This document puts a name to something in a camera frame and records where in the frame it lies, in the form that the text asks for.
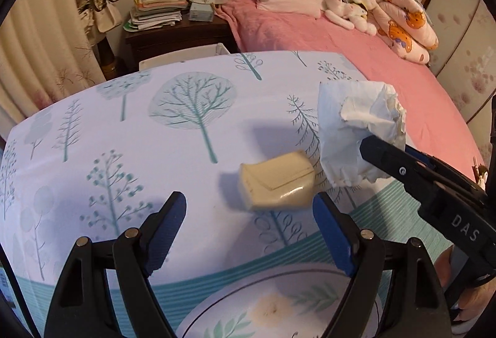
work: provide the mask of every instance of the pink bedsheet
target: pink bedsheet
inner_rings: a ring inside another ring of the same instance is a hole
[[[324,16],[316,20],[261,11],[256,9],[255,0],[229,0],[217,14],[229,22],[243,52],[339,52],[368,80],[393,85],[407,110],[407,132],[418,150],[474,179],[473,157],[483,163],[477,145],[450,97],[426,66],[400,59],[379,37],[343,29]]]

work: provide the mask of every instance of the stack of papers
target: stack of papers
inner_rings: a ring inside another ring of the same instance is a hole
[[[187,8],[187,0],[135,0],[124,30],[137,32],[175,25],[182,20],[181,11]]]

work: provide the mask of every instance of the bar of soap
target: bar of soap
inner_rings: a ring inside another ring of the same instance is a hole
[[[301,150],[240,166],[239,190],[251,211],[312,205],[315,170]]]

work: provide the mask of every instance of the crumpled paper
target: crumpled paper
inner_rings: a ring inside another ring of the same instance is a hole
[[[371,183],[388,174],[362,159],[370,135],[405,150],[406,111],[394,87],[383,82],[332,80],[319,87],[317,115],[321,165],[333,187]]]

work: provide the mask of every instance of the dark wooden nightstand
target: dark wooden nightstand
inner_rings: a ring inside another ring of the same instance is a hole
[[[131,46],[135,65],[140,61],[167,52],[221,42],[229,52],[239,52],[229,24],[214,16],[213,22],[190,22],[188,14],[175,26],[142,32],[126,32],[126,44]]]

